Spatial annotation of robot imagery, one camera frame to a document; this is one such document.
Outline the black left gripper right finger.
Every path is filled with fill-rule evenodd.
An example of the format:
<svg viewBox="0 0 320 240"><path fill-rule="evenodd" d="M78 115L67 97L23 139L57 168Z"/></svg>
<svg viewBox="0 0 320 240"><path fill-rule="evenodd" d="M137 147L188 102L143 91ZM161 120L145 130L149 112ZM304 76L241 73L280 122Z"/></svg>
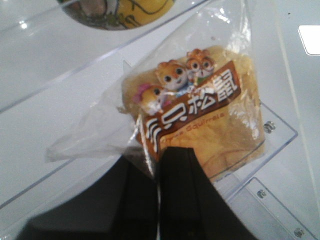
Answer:
<svg viewBox="0 0 320 240"><path fill-rule="evenodd" d="M192 148L164 151L159 185L160 239L256 239L214 188Z"/></svg>

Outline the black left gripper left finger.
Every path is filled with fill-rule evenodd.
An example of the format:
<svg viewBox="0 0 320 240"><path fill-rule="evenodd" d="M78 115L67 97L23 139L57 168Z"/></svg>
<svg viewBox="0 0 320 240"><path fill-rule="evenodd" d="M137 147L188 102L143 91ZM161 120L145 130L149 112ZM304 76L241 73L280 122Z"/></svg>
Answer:
<svg viewBox="0 0 320 240"><path fill-rule="evenodd" d="M98 181L31 218L25 240L154 240L157 184L121 157Z"/></svg>

